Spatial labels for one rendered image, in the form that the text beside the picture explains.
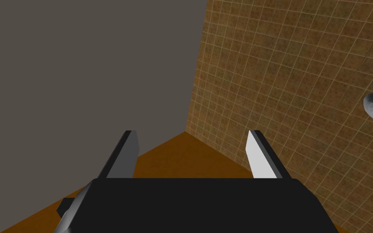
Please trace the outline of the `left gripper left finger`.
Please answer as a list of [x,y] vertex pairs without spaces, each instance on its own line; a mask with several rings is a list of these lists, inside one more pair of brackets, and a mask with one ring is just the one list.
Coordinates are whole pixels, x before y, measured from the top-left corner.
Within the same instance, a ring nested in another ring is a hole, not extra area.
[[98,178],[132,178],[139,151],[137,132],[133,130],[125,131]]

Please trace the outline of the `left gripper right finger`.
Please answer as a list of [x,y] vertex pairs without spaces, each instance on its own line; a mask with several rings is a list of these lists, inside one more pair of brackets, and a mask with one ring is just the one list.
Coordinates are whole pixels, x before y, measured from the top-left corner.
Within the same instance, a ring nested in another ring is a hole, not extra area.
[[261,131],[248,131],[245,152],[253,178],[291,178]]

